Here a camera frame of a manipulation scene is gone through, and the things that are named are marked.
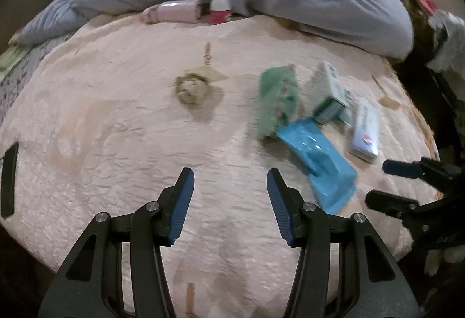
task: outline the bed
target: bed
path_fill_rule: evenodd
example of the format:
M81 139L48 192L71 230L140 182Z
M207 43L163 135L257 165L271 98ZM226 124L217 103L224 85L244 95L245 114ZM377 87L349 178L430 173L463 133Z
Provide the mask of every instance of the bed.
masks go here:
M212 84L202 105L185 106L174 95L174 80L202 64L208 41L212 67L227 79ZM101 15L55 47L0 128L1 151L20 142L15 214L2 225L57 270L95 214L135 211L189 166L196 184L184 229L175 246L162 249L176 314L282 316L298 250L280 236L267 171L279 168L287 185L306 201L316 200L286 146L257 140L257 84L266 68L293 63L302 94L321 60L338 69L355 97L381 111L380 157L374 165L348 154L348 137L338 126L323 127L359 174L357 191L339 215L364 213L394 256L402 257L412 243L408 231L399 220L367 209L364 196L376 188L420 204L436 200L436 191L424 182L381 171L387 158L435 157L431 131L383 57L303 34L265 15L216 26L147 26L138 15ZM373 77L400 103L398 110L377 103L384 93ZM334 247L330 296L337 268ZM123 291L131 311L127 247Z

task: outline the stain on blanket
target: stain on blanket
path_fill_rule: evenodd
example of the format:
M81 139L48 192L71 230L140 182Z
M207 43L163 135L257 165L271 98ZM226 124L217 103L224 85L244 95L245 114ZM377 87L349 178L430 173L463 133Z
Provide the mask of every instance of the stain on blanket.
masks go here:
M214 117L215 108L223 101L224 96L222 88L212 87L202 104L187 105L186 108L198 123L209 123Z
M50 164L68 175L78 176L101 123L116 104L113 100L80 97L50 142L47 151Z
M194 314L194 297L195 297L195 284L187 283L187 290L185 292L185 314L192 317Z

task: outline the pink bottle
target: pink bottle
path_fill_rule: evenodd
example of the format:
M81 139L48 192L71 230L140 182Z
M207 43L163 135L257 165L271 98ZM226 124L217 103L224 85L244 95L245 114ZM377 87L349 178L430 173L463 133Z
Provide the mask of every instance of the pink bottle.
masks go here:
M212 0L210 3L210 24L226 23L231 20L231 2L229 0Z

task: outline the dark floor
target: dark floor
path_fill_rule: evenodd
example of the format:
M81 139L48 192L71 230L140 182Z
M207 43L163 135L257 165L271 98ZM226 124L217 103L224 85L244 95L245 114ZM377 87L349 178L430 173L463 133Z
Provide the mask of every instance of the dark floor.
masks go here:
M399 261L413 294L422 305L423 318L463 318L465 262L443 262L433 277L424 273L426 251L414 251Z
M414 57L409 56L395 69L413 104L433 131L441 160L461 166L461 144L454 124L456 98L450 96L452 91L441 86L440 76ZM446 160L443 152L449 149L451 156Z
M0 225L0 317L36 317L52 278Z

